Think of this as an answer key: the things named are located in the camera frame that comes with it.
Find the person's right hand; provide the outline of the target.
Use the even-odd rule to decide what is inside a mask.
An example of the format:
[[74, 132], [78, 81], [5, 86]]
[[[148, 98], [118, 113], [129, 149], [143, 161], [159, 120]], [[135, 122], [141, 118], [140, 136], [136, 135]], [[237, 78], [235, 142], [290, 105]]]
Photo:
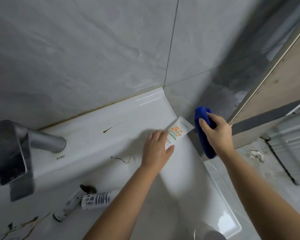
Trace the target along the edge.
[[219, 115], [208, 113], [208, 116], [216, 123], [216, 128], [213, 129], [213, 132], [206, 134], [210, 145], [221, 160], [232, 156], [235, 153], [235, 149], [232, 141], [231, 126]]

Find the person's left hand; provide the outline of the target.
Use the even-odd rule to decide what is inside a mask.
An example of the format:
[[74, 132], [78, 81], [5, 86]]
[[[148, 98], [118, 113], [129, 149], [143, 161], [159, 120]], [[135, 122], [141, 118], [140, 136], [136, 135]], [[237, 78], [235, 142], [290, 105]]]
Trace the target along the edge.
[[165, 157], [165, 142], [168, 131], [156, 130], [148, 135], [144, 147], [141, 165], [157, 175], [170, 158]]

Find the blue bottle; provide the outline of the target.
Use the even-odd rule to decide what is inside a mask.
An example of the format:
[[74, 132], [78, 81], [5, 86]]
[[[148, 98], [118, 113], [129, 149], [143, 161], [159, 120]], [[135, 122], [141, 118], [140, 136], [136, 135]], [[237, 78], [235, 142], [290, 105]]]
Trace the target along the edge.
[[210, 145], [206, 134], [204, 133], [204, 131], [202, 130], [200, 123], [199, 123], [199, 119], [203, 119], [208, 126], [211, 129], [215, 129], [217, 127], [216, 123], [208, 116], [207, 113], [212, 113], [212, 111], [204, 106], [200, 106], [198, 108], [195, 109], [195, 116], [194, 116], [194, 123], [195, 123], [195, 128], [196, 131], [198, 133], [199, 136], [199, 140], [200, 140], [200, 144], [202, 149], [204, 150], [204, 154], [205, 156], [207, 156], [208, 159], [213, 159], [216, 157], [216, 152], [214, 151], [214, 149], [212, 148], [212, 146]]

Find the white tube with orange print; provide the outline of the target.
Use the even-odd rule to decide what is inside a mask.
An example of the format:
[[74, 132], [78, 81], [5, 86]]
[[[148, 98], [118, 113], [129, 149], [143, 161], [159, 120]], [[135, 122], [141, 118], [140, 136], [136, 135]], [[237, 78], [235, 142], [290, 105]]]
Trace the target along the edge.
[[178, 117], [167, 129], [168, 135], [165, 142], [167, 150], [172, 145], [177, 145], [195, 127], [182, 116]]

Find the person's right forearm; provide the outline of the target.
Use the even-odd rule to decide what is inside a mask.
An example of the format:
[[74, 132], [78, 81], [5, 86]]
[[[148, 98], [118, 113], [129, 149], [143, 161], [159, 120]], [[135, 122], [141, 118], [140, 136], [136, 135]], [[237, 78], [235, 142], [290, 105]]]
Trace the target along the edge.
[[300, 240], [300, 214], [235, 149], [215, 149], [262, 240]]

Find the person's left forearm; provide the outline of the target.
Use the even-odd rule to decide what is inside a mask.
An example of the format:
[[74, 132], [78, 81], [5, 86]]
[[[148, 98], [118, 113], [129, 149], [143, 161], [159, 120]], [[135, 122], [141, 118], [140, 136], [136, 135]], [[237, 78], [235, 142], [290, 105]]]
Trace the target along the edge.
[[82, 240], [129, 240], [148, 191], [163, 166], [142, 163]]

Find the white ceramic sink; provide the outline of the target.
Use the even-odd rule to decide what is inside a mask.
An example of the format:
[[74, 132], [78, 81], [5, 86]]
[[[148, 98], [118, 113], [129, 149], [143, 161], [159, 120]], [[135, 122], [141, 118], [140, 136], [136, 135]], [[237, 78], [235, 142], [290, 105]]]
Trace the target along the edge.
[[[31, 149], [35, 191], [10, 201], [0, 187], [0, 240], [81, 240], [104, 211], [76, 206], [63, 222], [61, 210], [81, 184], [97, 192], [120, 190], [138, 169], [147, 135], [176, 121], [162, 88], [45, 129], [66, 139], [58, 154]], [[193, 239], [206, 223], [227, 239], [241, 226], [188, 136], [152, 184], [131, 240]]]

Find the white bottle with barcode label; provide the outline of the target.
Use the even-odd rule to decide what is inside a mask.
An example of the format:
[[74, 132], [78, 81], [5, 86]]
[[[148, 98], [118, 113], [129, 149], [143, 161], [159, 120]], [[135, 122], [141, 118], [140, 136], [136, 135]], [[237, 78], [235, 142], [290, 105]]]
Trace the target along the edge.
[[85, 195], [81, 201], [81, 208], [83, 210], [106, 208], [119, 193], [120, 190], [112, 190]]

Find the wooden cabinet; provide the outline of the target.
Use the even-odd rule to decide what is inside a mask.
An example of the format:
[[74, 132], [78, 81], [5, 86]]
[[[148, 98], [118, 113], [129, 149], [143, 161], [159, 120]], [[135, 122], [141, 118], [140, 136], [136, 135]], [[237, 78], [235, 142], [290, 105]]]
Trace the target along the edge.
[[228, 119], [235, 148], [250, 144], [300, 107], [300, 27]]

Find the clear plastic cup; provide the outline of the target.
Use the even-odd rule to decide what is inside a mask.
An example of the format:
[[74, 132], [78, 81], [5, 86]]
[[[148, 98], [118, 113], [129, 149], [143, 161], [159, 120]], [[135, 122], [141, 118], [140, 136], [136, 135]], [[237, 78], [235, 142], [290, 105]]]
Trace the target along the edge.
[[193, 232], [194, 240], [227, 240], [223, 234], [217, 231], [215, 228], [200, 222]]

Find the small white tube dark cap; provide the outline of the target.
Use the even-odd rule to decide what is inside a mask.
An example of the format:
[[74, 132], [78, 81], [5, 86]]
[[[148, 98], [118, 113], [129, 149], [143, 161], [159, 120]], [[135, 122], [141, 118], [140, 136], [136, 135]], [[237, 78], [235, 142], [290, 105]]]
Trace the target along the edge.
[[81, 204], [81, 201], [85, 195], [94, 193], [97, 193], [95, 187], [91, 185], [80, 184], [75, 192], [72, 193], [66, 200], [64, 205], [60, 209], [54, 211], [52, 214], [53, 219], [57, 222], [63, 222], [72, 213], [72, 211]]

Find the chrome faucet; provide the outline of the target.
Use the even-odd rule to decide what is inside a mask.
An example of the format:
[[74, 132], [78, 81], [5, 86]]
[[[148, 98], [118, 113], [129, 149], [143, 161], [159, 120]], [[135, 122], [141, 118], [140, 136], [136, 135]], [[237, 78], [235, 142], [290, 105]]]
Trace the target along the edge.
[[32, 130], [11, 120], [0, 121], [0, 185], [9, 186], [11, 202], [35, 191], [31, 149], [56, 154], [66, 144], [63, 137]]

